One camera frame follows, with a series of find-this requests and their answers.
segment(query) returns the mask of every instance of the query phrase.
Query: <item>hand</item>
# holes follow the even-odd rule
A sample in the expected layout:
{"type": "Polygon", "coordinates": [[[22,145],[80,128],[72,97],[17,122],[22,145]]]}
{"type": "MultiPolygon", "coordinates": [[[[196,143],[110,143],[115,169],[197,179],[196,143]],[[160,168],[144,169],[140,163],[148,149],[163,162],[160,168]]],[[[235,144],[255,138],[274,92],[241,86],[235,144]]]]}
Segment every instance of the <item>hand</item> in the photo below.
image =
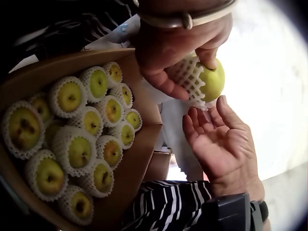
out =
{"type": "Polygon", "coordinates": [[[251,200],[264,199],[258,177],[251,131],[220,96],[209,110],[211,121],[191,107],[183,117],[183,131],[215,196],[248,192],[251,200]]]}
{"type": "MultiPolygon", "coordinates": [[[[163,3],[155,1],[139,1],[140,7],[145,11],[154,11],[156,14],[172,14],[174,12],[190,12],[211,9],[224,2],[213,0],[164,0],[163,3]]],[[[161,29],[152,27],[141,21],[141,27],[136,42],[136,58],[140,72],[144,78],[155,88],[165,94],[177,98],[188,99],[187,91],[168,78],[165,68],[170,67],[188,53],[196,50],[200,61],[209,69],[215,69],[216,52],[227,39],[232,28],[231,14],[215,21],[195,26],[191,30],[184,28],[161,29]]]]}

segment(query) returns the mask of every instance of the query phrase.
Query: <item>black watch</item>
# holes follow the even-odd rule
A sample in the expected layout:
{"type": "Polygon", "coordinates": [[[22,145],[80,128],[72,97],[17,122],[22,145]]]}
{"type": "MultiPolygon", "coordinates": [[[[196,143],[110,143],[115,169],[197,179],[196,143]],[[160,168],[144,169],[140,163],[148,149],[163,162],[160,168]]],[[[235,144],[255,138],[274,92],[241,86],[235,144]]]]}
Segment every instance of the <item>black watch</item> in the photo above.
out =
{"type": "Polygon", "coordinates": [[[268,218],[266,202],[250,201],[248,193],[217,197],[205,207],[210,230],[262,231],[268,218]]]}

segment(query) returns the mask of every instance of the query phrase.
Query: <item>dark clothing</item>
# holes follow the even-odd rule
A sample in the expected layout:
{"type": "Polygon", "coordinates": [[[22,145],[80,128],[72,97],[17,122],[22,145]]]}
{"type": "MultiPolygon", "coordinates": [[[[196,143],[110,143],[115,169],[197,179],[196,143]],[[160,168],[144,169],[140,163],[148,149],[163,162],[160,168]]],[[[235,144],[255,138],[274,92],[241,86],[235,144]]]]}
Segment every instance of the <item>dark clothing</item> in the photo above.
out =
{"type": "Polygon", "coordinates": [[[204,230],[202,205],[211,198],[208,181],[143,182],[122,230],[204,230]]]}
{"type": "Polygon", "coordinates": [[[1,9],[0,82],[22,59],[79,52],[136,13],[130,0],[4,1],[1,9]]]}

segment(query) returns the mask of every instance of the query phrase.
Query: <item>fingernail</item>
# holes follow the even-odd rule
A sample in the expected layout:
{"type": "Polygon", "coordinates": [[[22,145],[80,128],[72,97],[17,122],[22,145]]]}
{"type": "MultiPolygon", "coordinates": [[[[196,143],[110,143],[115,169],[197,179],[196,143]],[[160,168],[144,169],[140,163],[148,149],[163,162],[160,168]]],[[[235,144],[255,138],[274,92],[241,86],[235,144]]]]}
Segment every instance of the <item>fingernail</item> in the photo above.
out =
{"type": "Polygon", "coordinates": [[[226,98],[225,95],[222,96],[222,104],[223,104],[223,105],[227,105],[227,104],[228,104],[228,103],[227,103],[227,98],[226,98]]]}
{"type": "Polygon", "coordinates": [[[214,59],[213,64],[214,64],[215,69],[216,69],[216,68],[217,68],[217,66],[218,66],[218,63],[217,63],[217,60],[216,60],[216,59],[214,59]]]}

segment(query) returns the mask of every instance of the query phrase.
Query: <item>bangle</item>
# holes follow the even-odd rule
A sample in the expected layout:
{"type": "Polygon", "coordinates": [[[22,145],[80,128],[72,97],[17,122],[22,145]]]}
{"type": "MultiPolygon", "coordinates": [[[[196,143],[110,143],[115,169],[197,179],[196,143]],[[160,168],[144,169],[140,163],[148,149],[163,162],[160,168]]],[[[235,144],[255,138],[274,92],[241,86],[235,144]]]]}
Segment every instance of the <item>bangle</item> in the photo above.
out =
{"type": "MultiPolygon", "coordinates": [[[[134,0],[134,3],[137,7],[139,6],[137,0],[134,0]]],[[[183,27],[187,30],[190,30],[193,26],[202,25],[226,16],[227,14],[231,13],[231,11],[233,10],[233,8],[236,6],[237,3],[238,0],[229,0],[225,2],[222,6],[212,9],[210,11],[207,10],[192,14],[188,12],[183,12],[182,15],[179,17],[159,17],[159,16],[148,15],[141,12],[139,8],[137,9],[137,14],[143,21],[154,27],[160,27],[160,28],[183,27]]]]}

